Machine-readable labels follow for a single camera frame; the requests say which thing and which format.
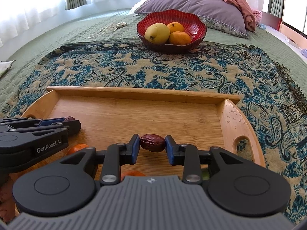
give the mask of metal screw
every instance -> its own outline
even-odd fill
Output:
[[[200,176],[199,175],[188,175],[186,178],[185,178],[188,182],[198,182],[200,181]]]
[[[111,182],[114,182],[114,181],[116,181],[116,176],[115,175],[104,175],[103,177],[102,177],[102,180],[104,181],[104,182],[108,182],[108,183],[111,183]]]

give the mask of white cord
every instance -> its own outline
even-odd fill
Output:
[[[111,23],[109,26],[101,28],[99,34],[89,35],[88,38],[94,38],[96,36],[103,35],[104,33],[106,33],[109,30],[111,30],[112,32],[115,32],[117,30],[116,25],[114,23]]]

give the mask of tray handle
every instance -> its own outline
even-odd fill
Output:
[[[243,112],[230,100],[216,105],[220,118],[225,150],[237,154],[239,141],[247,139],[251,145],[254,163],[265,167],[265,160],[258,138]]]

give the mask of scarf fringe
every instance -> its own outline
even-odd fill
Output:
[[[296,101],[298,108],[305,114],[307,115],[307,99],[303,94],[303,91],[299,88],[299,86],[297,84],[295,84],[295,82],[293,81],[293,79],[290,77],[290,75],[288,74],[288,72],[290,71],[288,68],[286,68],[284,65],[279,64],[276,61],[273,61],[268,55],[267,53],[262,50],[259,47],[256,47],[254,45],[244,45],[244,44],[238,44],[238,46],[240,47],[245,47],[245,48],[249,48],[249,49],[255,49],[255,50],[260,50],[262,51],[262,53],[269,59],[271,60],[276,69],[277,69],[277,73],[280,75],[280,77],[283,79],[283,81],[287,84],[289,91],[292,93],[293,99]]]

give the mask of mattress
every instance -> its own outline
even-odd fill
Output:
[[[9,72],[0,80],[0,108],[12,97],[17,96],[18,87],[30,75],[41,57],[66,43],[99,41],[105,39],[133,38],[137,37],[136,24],[141,16],[129,15],[129,10],[120,10],[84,19],[68,22],[53,30],[50,30],[18,50],[9,60],[16,60]],[[101,28],[112,23],[125,21],[127,27],[116,31]],[[241,39],[214,29],[208,29],[205,41],[221,44],[245,44],[262,48],[274,60],[288,68],[289,74],[296,84],[307,95],[307,81],[304,73],[307,73],[307,64],[285,43],[272,34],[256,28],[254,33],[248,32],[248,39]]]

